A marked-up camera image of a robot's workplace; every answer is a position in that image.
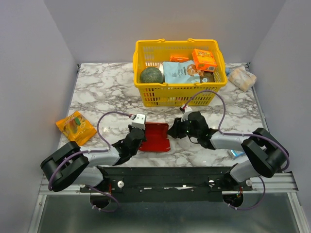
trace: red object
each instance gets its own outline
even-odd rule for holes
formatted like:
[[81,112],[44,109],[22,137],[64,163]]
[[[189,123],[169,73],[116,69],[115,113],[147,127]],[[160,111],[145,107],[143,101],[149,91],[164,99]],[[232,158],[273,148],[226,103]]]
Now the red object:
[[167,138],[168,123],[145,123],[146,142],[142,142],[140,151],[168,152],[170,140]]

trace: snack bag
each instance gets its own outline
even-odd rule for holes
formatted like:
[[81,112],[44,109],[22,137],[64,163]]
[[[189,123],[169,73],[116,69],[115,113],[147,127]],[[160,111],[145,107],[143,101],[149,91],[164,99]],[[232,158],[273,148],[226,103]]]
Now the snack bag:
[[59,130],[68,138],[82,146],[96,134],[96,129],[78,111],[56,123]]
[[187,62],[189,61],[188,57],[178,57],[178,56],[171,56],[170,62]]
[[234,69],[228,76],[228,80],[244,92],[255,84],[256,79],[257,77],[246,71],[244,66]]
[[198,70],[194,61],[163,62],[166,83],[210,83],[215,82],[212,72]]

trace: marble countertop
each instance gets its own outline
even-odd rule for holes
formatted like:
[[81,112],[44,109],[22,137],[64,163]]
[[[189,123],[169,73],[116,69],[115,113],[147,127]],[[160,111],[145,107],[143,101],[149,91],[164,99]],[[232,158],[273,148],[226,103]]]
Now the marble countertop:
[[[132,63],[88,63],[82,64],[73,93],[69,115],[79,111],[96,126],[102,114],[121,111],[147,115],[147,122],[167,122],[173,125],[175,117],[181,117],[178,107],[144,107],[139,91],[133,83]],[[226,103],[224,131],[252,132],[262,127],[259,111],[252,90],[244,93],[231,82],[219,94]],[[193,106],[206,118],[209,127],[217,128],[223,114],[221,101],[215,97],[209,106]],[[110,143],[124,138],[128,133],[130,119],[120,115],[107,115],[100,125],[100,132]],[[232,159],[227,150],[207,150],[193,144],[188,138],[169,137],[171,150],[165,153],[141,152],[120,166],[232,166],[247,160],[246,156]],[[67,143],[64,135],[60,146]],[[106,147],[98,135],[92,137],[86,147]]]

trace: yellow plastic basket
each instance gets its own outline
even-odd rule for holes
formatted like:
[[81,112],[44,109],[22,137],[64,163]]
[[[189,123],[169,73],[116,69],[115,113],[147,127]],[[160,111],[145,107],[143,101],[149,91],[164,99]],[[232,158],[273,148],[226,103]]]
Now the yellow plastic basket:
[[[214,83],[140,83],[140,74],[146,67],[156,67],[161,62],[170,60],[171,55],[188,57],[192,60],[194,49],[208,50],[214,55],[217,68]],[[181,106],[194,94],[202,90],[218,92],[227,83],[225,62],[216,40],[166,41],[139,40],[133,56],[134,84],[139,89],[145,106]],[[203,93],[195,97],[189,105],[208,105],[214,98],[212,93]]]

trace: white wall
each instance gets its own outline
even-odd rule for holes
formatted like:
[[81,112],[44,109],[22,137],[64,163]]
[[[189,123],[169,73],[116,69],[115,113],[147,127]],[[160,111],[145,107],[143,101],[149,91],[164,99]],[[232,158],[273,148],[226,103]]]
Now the white wall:
[[42,171],[56,148],[77,71],[42,0],[0,7],[0,228],[28,231]]
[[131,62],[140,39],[216,39],[248,62],[285,0],[45,0],[78,62]]
[[287,0],[251,63],[269,130],[290,153],[290,169],[311,224],[311,1]]

